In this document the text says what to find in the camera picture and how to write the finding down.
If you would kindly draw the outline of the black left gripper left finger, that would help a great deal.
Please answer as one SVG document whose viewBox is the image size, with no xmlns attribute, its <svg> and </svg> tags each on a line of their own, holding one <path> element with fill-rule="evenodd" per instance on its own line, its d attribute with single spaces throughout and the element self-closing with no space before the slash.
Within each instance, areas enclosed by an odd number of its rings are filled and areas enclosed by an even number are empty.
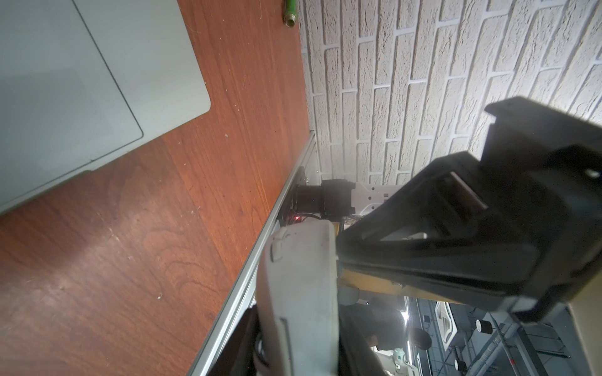
<svg viewBox="0 0 602 376">
<path fill-rule="evenodd" d="M 260 321 L 254 305 L 243 314 L 222 353 L 209 371 L 209 376 L 255 376 L 253 360 Z"/>
</svg>

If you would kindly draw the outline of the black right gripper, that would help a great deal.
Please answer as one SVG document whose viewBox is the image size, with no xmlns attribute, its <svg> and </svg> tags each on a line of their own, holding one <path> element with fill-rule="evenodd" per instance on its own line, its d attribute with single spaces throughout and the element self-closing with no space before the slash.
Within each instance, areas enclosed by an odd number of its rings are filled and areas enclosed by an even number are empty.
<svg viewBox="0 0 602 376">
<path fill-rule="evenodd" d="M 492 179 L 467 152 L 438 158 L 336 250 L 353 271 L 541 321 L 601 270 L 601 128 L 524 97 L 484 110 Z"/>
</svg>

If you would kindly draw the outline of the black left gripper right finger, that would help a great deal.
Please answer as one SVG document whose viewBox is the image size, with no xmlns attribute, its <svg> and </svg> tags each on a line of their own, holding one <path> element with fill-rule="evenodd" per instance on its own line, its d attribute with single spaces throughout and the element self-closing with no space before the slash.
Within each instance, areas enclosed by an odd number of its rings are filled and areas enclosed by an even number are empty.
<svg viewBox="0 0 602 376">
<path fill-rule="evenodd" d="M 383 366 L 368 347 L 349 313 L 340 310 L 338 375 L 384 376 Z"/>
</svg>

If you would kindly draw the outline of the grey wireless mouse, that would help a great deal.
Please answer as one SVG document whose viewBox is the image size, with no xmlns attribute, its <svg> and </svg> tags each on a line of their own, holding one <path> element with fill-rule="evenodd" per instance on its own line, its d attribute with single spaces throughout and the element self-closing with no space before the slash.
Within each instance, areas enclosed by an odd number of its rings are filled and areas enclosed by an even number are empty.
<svg viewBox="0 0 602 376">
<path fill-rule="evenodd" d="M 336 375 L 340 325 L 334 226 L 307 219 L 266 242 L 256 273 L 261 375 Z"/>
</svg>

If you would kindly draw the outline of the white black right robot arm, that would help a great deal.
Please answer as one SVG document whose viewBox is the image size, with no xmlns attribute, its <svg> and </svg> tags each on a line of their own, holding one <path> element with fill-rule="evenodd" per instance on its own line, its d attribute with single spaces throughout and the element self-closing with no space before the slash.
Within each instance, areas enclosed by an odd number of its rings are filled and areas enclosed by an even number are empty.
<svg viewBox="0 0 602 376">
<path fill-rule="evenodd" d="M 437 158 L 400 187 L 301 186 L 292 207 L 359 217 L 336 243 L 349 270 L 537 322 L 601 270 L 601 129 L 524 97 L 485 109 L 480 158 Z"/>
</svg>

